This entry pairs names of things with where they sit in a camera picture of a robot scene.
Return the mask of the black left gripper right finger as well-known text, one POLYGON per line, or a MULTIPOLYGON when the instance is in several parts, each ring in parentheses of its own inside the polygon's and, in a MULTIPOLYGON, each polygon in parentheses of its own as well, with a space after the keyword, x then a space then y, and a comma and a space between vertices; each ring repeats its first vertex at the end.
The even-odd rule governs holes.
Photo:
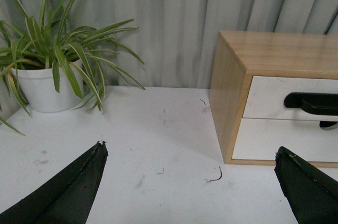
POLYGON ((337 181, 281 146, 275 173, 298 223, 337 223, 337 181))

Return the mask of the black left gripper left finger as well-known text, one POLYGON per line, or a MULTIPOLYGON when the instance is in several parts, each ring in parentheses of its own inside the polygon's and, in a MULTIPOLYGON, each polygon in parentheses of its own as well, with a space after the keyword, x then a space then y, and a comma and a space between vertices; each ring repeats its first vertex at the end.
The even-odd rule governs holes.
POLYGON ((1 213, 1 223, 86 223, 108 151, 97 142, 54 177, 1 213))

